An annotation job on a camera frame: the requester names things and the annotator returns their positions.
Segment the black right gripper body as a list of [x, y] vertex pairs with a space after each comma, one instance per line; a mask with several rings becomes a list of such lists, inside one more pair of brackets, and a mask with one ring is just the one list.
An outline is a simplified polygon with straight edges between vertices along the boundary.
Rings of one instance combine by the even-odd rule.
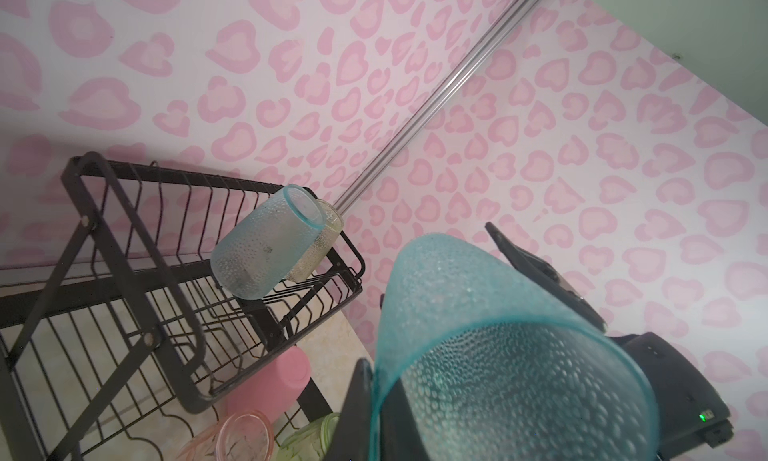
[[641, 368], [654, 392], [660, 415], [658, 459], [672, 460], [699, 446], [717, 448], [733, 439], [726, 403], [677, 348], [651, 332], [612, 340]]

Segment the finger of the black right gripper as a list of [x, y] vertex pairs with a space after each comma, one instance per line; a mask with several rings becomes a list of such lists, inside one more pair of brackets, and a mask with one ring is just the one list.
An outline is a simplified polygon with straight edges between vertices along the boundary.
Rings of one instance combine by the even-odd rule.
[[501, 254], [517, 271], [549, 292], [601, 333], [606, 333], [606, 321], [551, 264], [515, 245], [492, 222], [485, 224], [485, 230]]

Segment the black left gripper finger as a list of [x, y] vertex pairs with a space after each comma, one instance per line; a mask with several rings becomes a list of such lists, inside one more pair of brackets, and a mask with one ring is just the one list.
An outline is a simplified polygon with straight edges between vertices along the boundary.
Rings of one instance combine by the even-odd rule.
[[330, 461], [427, 460], [405, 389], [396, 382], [379, 412], [373, 410], [370, 362], [357, 361], [325, 458]]

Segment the green cup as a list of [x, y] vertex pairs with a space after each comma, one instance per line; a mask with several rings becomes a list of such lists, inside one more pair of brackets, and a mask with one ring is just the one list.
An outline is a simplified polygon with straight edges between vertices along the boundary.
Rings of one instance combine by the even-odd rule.
[[317, 419], [289, 436], [277, 451], [277, 461], [322, 461], [332, 443], [339, 413]]

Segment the teal cup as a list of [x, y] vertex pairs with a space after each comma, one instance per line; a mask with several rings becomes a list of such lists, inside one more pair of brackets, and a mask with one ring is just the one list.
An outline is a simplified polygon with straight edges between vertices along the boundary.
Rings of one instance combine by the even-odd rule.
[[210, 265], [234, 296], [266, 296], [300, 261], [325, 227], [325, 215], [304, 188], [290, 184], [237, 224], [214, 248]]
[[372, 408], [406, 394], [428, 460], [652, 460], [659, 413], [616, 343], [512, 266], [447, 234], [386, 287]]

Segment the pink cup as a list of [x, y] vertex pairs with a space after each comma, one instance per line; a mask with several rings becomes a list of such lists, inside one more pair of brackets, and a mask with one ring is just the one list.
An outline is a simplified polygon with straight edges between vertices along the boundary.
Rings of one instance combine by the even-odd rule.
[[232, 391], [225, 398], [226, 413], [258, 411], [274, 423], [297, 401], [310, 378], [308, 356], [293, 346]]

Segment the orange translucent cup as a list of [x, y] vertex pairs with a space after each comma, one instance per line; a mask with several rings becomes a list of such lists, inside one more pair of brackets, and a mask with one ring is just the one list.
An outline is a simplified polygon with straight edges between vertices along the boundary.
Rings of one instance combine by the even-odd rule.
[[176, 460], [267, 461], [275, 448], [272, 425], [258, 411], [228, 415], [187, 442]]

